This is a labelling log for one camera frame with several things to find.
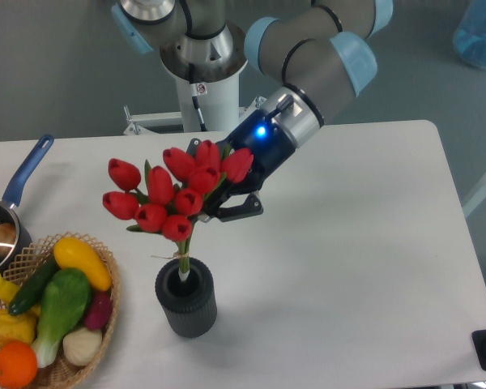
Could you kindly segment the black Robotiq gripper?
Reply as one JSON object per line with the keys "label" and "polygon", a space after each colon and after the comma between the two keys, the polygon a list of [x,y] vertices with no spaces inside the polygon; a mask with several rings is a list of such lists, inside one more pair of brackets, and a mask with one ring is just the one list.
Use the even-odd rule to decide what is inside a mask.
{"label": "black Robotiq gripper", "polygon": [[[190,140],[186,152],[196,156],[201,140]],[[230,144],[233,150],[248,147],[254,161],[246,178],[237,184],[221,182],[204,199],[198,220],[207,223],[218,219],[221,222],[260,216],[264,212],[259,190],[264,181],[296,150],[286,133],[266,120],[265,112],[254,110],[235,130],[216,143],[221,150]],[[235,196],[245,195],[242,203],[225,207]]]}

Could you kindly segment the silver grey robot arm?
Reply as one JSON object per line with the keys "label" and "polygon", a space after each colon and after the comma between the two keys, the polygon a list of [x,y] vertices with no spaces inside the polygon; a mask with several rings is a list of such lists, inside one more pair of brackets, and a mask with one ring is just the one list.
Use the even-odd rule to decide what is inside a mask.
{"label": "silver grey robot arm", "polygon": [[373,80],[367,39],[390,21],[390,1],[314,1],[287,22],[227,20],[221,1],[118,1],[112,15],[139,53],[156,52],[175,79],[187,132],[223,131],[220,151],[248,147],[239,184],[223,183],[198,218],[262,213],[264,181]]}

